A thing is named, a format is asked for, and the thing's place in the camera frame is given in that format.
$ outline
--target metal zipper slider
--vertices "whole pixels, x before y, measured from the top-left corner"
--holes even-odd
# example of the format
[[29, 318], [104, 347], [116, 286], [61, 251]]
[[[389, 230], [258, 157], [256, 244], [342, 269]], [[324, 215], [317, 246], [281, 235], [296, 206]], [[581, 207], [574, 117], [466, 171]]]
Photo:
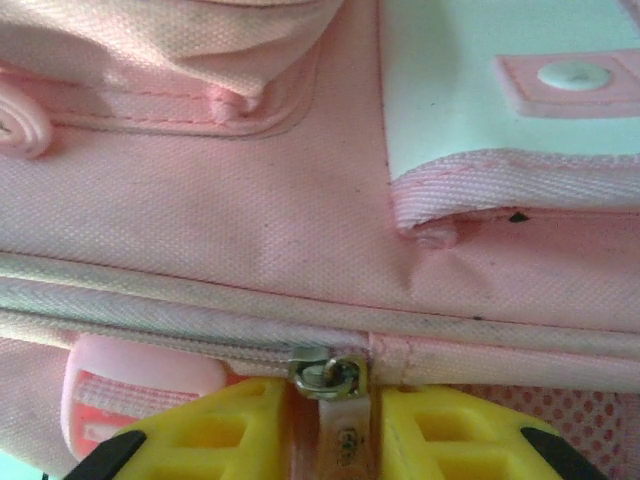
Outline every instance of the metal zipper slider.
[[363, 357], [332, 357], [322, 347], [296, 348], [289, 378], [301, 395], [318, 400], [316, 480], [371, 480], [371, 398]]

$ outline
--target zipper pull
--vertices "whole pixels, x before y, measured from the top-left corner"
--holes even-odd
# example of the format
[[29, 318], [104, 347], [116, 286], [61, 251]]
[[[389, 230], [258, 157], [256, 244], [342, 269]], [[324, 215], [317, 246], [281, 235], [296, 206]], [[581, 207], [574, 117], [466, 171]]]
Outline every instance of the zipper pull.
[[373, 479], [366, 360], [358, 355], [332, 357], [323, 347], [296, 348], [289, 379], [301, 395], [319, 402], [315, 479]]

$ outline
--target seam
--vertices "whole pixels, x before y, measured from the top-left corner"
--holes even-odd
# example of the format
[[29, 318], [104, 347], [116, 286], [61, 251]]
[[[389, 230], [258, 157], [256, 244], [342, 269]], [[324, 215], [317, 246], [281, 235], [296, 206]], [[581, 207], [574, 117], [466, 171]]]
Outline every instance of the seam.
[[[496, 150], [489, 150], [490, 152], [499, 152], [500, 149], [496, 149]], [[550, 154], [552, 157], [567, 157], [567, 155], [564, 154]], [[594, 157], [602, 157], [602, 155], [584, 155], [581, 156], [580, 158], [585, 158], [585, 159], [591, 159]], [[612, 157], [630, 157], [630, 158], [634, 158], [640, 161], [640, 154], [630, 154], [630, 155], [612, 155]], [[511, 160], [497, 160], [497, 161], [492, 161], [492, 162], [485, 162], [485, 163], [480, 163], [480, 164], [474, 164], [474, 165], [465, 165], [463, 167], [457, 167], [455, 169], [452, 170], [446, 170], [443, 172], [438, 172], [438, 173], [433, 173], [433, 174], [427, 174], [424, 175], [421, 173], [421, 171], [413, 171], [413, 172], [407, 172], [404, 175], [402, 175], [401, 177], [398, 177], [394, 182], [393, 182], [393, 186], [394, 188], [397, 189], [410, 189], [412, 186], [424, 186], [425, 182], [428, 180], [432, 180], [432, 179], [438, 179], [441, 177], [446, 177], [449, 175], [455, 175], [455, 174], [460, 174], [460, 173], [465, 173], [468, 171], [473, 171], [473, 170], [481, 170], [481, 169], [495, 169], [497, 167], [517, 167], [517, 168], [522, 168], [522, 169], [526, 169], [526, 170], [551, 170], [551, 171], [562, 171], [562, 170], [566, 170], [566, 171], [577, 171], [577, 170], [589, 170], [589, 171], [593, 171], [593, 170], [611, 170], [611, 169], [625, 169], [625, 170], [629, 170], [629, 169], [638, 169], [640, 168], [640, 164], [638, 165], [591, 165], [591, 164], [585, 164], [585, 165], [551, 165], [551, 164], [539, 164], [539, 165], [531, 165], [531, 164], [527, 164], [525, 162], [522, 161], [511, 161]], [[414, 183], [414, 185], [405, 185], [406, 183]]]
[[400, 385], [406, 385], [407, 377], [409, 375], [409, 369], [412, 367], [412, 364], [413, 364], [413, 358], [412, 358], [413, 345], [411, 341], [406, 337], [402, 337], [400, 340], [402, 340], [402, 342], [405, 344], [407, 348], [405, 353], [405, 359], [402, 365], [402, 370], [400, 371]]
[[117, 93], [121, 95], [135, 95], [140, 97], [152, 96], [152, 97], [186, 98], [189, 100], [208, 100], [208, 98], [205, 95], [195, 95], [191, 93], [173, 93], [168, 91], [151, 91], [151, 90], [136, 91], [136, 90], [108, 88], [108, 87], [100, 88], [100, 87], [92, 87], [89, 85], [81, 85], [81, 84], [65, 82], [62, 80], [52, 80], [48, 78], [34, 78], [34, 77], [29, 77], [28, 75], [22, 75], [22, 74], [10, 72], [10, 71], [0, 71], [0, 76], [9, 76], [17, 80], [22, 80], [22, 81], [32, 82], [32, 83], [47, 83], [50, 85], [54, 85], [56, 87], [70, 88], [75, 90], [88, 90], [93, 92], [109, 92], [109, 93]]
[[216, 122], [215, 120], [180, 120], [177, 118], [151, 118], [151, 117], [132, 117], [132, 116], [117, 116], [117, 115], [99, 115], [95, 113], [81, 113], [75, 110], [56, 110], [53, 114], [69, 114], [77, 115], [79, 117], [98, 118], [103, 120], [129, 120], [138, 123], [172, 123], [172, 124], [187, 124], [187, 125], [218, 125], [225, 126], [224, 122]]

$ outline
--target pink mesh fabric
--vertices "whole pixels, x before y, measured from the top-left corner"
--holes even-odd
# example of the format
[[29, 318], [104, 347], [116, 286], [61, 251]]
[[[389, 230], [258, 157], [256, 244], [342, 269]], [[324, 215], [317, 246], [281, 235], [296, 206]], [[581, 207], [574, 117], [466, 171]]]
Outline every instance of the pink mesh fabric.
[[464, 386], [471, 395], [541, 418], [585, 455], [611, 480], [636, 478], [627, 467], [637, 456], [627, 444], [635, 428], [628, 410], [636, 397], [615, 393], [561, 390], [539, 387]]

